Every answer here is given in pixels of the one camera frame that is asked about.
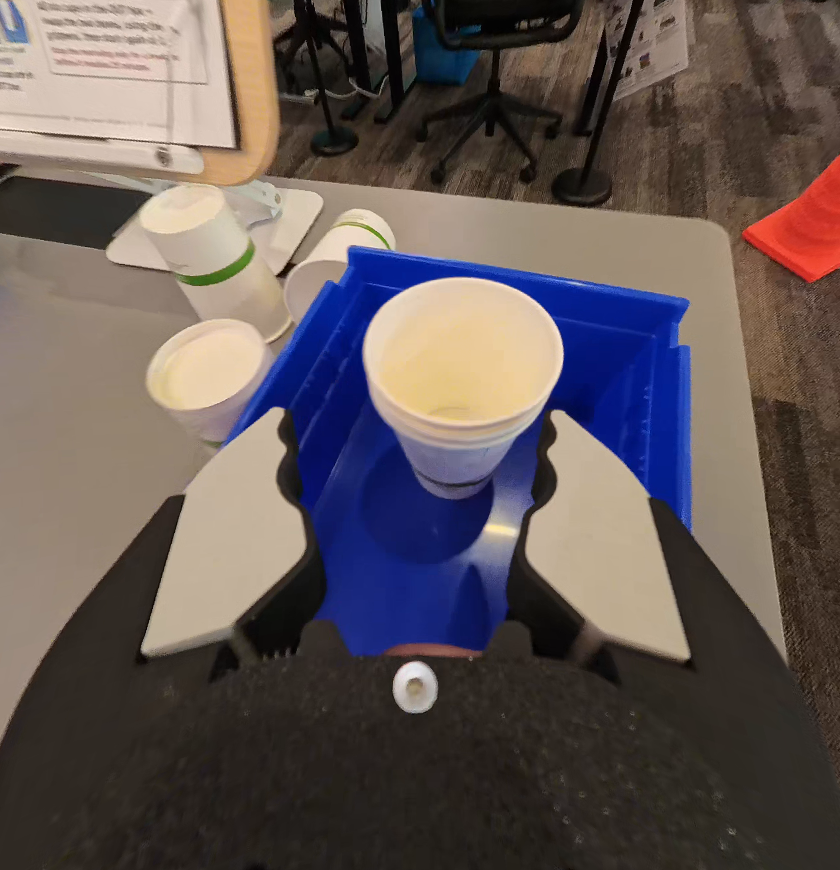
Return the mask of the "blue plastic bin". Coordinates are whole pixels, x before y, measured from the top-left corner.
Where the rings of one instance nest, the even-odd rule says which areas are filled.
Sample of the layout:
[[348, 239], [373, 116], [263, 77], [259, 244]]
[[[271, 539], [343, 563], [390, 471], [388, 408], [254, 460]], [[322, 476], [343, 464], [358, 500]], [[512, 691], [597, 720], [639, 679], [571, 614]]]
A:
[[480, 494], [447, 501], [418, 484], [369, 398], [362, 341], [398, 292], [445, 277], [485, 278], [550, 313], [565, 367], [546, 410], [610, 448], [648, 493], [692, 528], [687, 299], [565, 277], [356, 247], [251, 398], [228, 441], [273, 407], [292, 416], [302, 502], [327, 579], [318, 612], [349, 650], [412, 642], [480, 649], [508, 609], [505, 585], [532, 504], [543, 422], [518, 437]]

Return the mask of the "printed floor sign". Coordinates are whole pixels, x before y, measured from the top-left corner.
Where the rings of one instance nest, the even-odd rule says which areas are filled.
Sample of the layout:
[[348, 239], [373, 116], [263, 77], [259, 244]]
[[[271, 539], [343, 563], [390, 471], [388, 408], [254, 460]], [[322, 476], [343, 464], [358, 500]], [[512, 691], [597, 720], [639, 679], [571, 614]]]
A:
[[643, 1], [614, 101], [687, 69], [686, 1]]

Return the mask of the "white paper cup green band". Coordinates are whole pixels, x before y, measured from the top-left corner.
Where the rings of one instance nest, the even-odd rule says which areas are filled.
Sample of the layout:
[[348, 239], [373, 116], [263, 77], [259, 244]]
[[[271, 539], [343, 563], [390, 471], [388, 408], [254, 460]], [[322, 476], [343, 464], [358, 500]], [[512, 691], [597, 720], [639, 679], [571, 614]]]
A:
[[340, 214], [284, 281], [284, 301], [299, 325], [328, 282], [338, 283], [348, 268], [352, 247], [396, 251], [396, 237], [385, 219], [366, 209]]
[[216, 451], [228, 439], [275, 361], [251, 324], [211, 319], [168, 339], [151, 358], [150, 398], [186, 432]]
[[290, 327], [283, 287], [221, 189], [179, 184], [149, 199], [138, 223], [200, 320], [240, 320], [269, 342]]

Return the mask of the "orange traffic cone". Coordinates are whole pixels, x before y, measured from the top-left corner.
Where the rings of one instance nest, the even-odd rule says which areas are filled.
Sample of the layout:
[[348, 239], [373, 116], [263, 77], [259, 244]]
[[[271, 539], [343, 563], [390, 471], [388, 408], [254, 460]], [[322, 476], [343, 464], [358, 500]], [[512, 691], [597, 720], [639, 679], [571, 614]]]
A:
[[840, 155], [794, 201], [745, 228], [742, 238], [811, 284], [840, 269]]

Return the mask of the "stack of white paper cups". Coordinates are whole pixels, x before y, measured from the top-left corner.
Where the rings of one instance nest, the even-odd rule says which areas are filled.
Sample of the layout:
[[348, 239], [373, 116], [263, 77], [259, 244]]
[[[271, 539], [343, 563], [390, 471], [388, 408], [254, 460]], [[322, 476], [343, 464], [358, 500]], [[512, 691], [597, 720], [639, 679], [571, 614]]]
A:
[[448, 500], [490, 482], [546, 406], [564, 360], [561, 333], [541, 304], [475, 277], [397, 293], [362, 342], [374, 408], [418, 483]]

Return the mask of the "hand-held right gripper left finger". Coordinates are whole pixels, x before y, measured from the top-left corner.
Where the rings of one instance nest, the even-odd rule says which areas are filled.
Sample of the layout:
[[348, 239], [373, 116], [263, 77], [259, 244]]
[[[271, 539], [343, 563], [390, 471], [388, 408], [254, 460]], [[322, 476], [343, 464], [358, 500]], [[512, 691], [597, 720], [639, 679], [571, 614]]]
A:
[[302, 503], [289, 411], [273, 408], [187, 486], [140, 652], [227, 644], [241, 658], [297, 651], [327, 580]]

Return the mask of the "blue storage box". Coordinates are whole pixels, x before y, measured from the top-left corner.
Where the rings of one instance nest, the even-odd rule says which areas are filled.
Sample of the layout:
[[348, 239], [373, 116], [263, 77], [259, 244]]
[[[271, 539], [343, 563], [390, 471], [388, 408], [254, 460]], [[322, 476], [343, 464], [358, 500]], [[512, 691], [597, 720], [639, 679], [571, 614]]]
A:
[[439, 44], [434, 24], [421, 7], [412, 13], [412, 39], [417, 81], [434, 85], [463, 85], [481, 52], [450, 51]]

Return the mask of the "black stanchion pole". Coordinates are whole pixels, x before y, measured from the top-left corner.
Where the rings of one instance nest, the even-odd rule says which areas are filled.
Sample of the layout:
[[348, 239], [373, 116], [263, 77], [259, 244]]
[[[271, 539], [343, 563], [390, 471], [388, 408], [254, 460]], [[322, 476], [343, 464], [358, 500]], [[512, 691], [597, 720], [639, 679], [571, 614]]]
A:
[[310, 65], [317, 85], [317, 102], [320, 104], [325, 120], [325, 128], [312, 136], [310, 147], [317, 157], [332, 158], [353, 150], [358, 145], [358, 137], [354, 131], [343, 125], [336, 125], [328, 102], [328, 93], [323, 71], [318, 58], [317, 44], [327, 42], [338, 49], [338, 44], [331, 38], [331, 26], [317, 16], [310, 1], [294, 3], [296, 22], [304, 33]]
[[[596, 123], [592, 128], [588, 151], [582, 168], [566, 169], [560, 172], [552, 182], [551, 193], [557, 202], [588, 208], [606, 203], [611, 197], [612, 182], [610, 175], [605, 171], [597, 169], [595, 163], [603, 138], [603, 130], [622, 76], [625, 60], [632, 46], [632, 38], [642, 7], [643, 1], [631, 2], [625, 25], [619, 36], [618, 53], [612, 64], [607, 88], [600, 105]], [[573, 127], [574, 133], [578, 136], [587, 135], [588, 125], [598, 101], [603, 73], [609, 59], [606, 29], [603, 29], [596, 61], [589, 77], [584, 104], [578, 120]]]

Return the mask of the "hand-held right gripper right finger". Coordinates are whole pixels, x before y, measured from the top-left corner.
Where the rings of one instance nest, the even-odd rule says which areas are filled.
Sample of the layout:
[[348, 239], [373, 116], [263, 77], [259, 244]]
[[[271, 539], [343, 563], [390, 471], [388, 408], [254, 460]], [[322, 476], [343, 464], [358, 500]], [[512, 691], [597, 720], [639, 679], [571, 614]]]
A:
[[545, 416], [532, 498], [506, 598], [534, 653], [586, 665], [613, 645], [686, 663], [690, 646], [650, 495], [564, 411]]

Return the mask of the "black office chair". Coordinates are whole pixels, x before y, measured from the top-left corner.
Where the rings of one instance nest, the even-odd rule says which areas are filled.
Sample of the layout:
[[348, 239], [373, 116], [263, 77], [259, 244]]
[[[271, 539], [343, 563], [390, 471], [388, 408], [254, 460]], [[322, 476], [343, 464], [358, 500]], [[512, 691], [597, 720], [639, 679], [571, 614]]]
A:
[[519, 178], [530, 183], [536, 178], [538, 161], [513, 123], [513, 116], [541, 118], [546, 121], [545, 136], [556, 139], [564, 121], [561, 113], [543, 106], [524, 103], [501, 89], [501, 52], [537, 45], [558, 44], [578, 27], [583, 1], [423, 1], [425, 17], [431, 22], [436, 40], [451, 53], [479, 50], [491, 53], [491, 73], [486, 90], [458, 103], [424, 115], [416, 128], [415, 139], [427, 140], [430, 125], [458, 117], [468, 124], [458, 139], [430, 170], [430, 180], [442, 184], [449, 162], [478, 130], [493, 136], [496, 128], [515, 144], [526, 164]]

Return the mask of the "wooden display board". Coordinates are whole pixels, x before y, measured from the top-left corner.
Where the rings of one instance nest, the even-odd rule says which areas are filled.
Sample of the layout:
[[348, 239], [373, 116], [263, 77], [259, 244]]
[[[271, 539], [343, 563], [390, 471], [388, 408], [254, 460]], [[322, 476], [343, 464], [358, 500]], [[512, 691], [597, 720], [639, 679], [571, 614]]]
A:
[[188, 173], [204, 171], [213, 185], [223, 187], [257, 179], [269, 166], [280, 115], [267, 3], [221, 3], [240, 141], [234, 149], [191, 147], [202, 152], [204, 169], [189, 168]]

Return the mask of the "printed instruction sheet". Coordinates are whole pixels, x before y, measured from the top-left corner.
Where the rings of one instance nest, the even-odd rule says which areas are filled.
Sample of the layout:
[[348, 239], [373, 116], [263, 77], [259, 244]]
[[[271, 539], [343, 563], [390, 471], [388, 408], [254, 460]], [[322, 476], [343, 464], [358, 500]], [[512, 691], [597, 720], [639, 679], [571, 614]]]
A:
[[234, 149], [218, 1], [0, 1], [0, 130]]

